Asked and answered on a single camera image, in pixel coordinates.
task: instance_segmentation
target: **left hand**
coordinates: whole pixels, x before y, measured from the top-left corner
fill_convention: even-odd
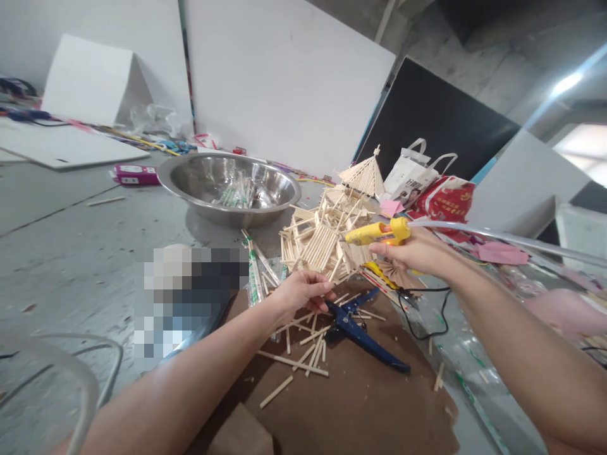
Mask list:
[[[334,284],[326,276],[309,270],[292,273],[276,288],[269,300],[275,302],[285,315],[295,314],[300,308],[308,308],[314,313],[328,312],[329,308],[322,299],[324,295],[329,300],[337,296],[331,290]]]

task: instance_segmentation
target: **yellow glue gun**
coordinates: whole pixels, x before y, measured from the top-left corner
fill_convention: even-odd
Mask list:
[[[377,222],[359,227],[346,234],[346,242],[353,245],[370,245],[373,242],[384,242],[390,245],[402,245],[411,237],[407,218],[392,218],[390,224]]]

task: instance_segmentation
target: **white foam board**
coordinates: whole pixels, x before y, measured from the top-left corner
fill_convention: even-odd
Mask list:
[[[136,57],[127,49],[63,35],[42,110],[84,123],[130,124],[130,109],[152,104]]]
[[[133,51],[154,102],[192,123],[177,0],[0,1],[0,73],[41,93],[64,33]]]
[[[394,54],[304,0],[186,0],[199,126],[322,177],[348,167]]]
[[[0,148],[53,169],[126,161],[150,154],[73,126],[46,128],[0,119]]]
[[[466,219],[529,238],[555,217],[555,197],[569,202],[590,182],[551,147],[520,130],[472,195]]]
[[[13,155],[5,150],[0,149],[0,162],[20,162],[27,161],[25,158],[22,158],[17,155]]]

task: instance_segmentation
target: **stainless steel bowl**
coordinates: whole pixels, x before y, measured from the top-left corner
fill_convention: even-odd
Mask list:
[[[223,207],[213,203],[230,185],[230,176],[240,170],[255,185],[251,209]],[[158,170],[160,183],[185,199],[202,217],[230,228],[255,228],[277,219],[289,204],[302,196],[291,176],[254,158],[218,152],[170,158]]]

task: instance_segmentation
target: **pink paper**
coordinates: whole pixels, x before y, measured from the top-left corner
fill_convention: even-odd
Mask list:
[[[394,217],[394,214],[402,212],[405,209],[400,201],[385,200],[381,202],[380,206],[381,211],[384,212],[388,218]]]
[[[495,264],[523,265],[529,261],[529,255],[516,246],[500,242],[489,242],[485,245],[475,245],[478,259]]]

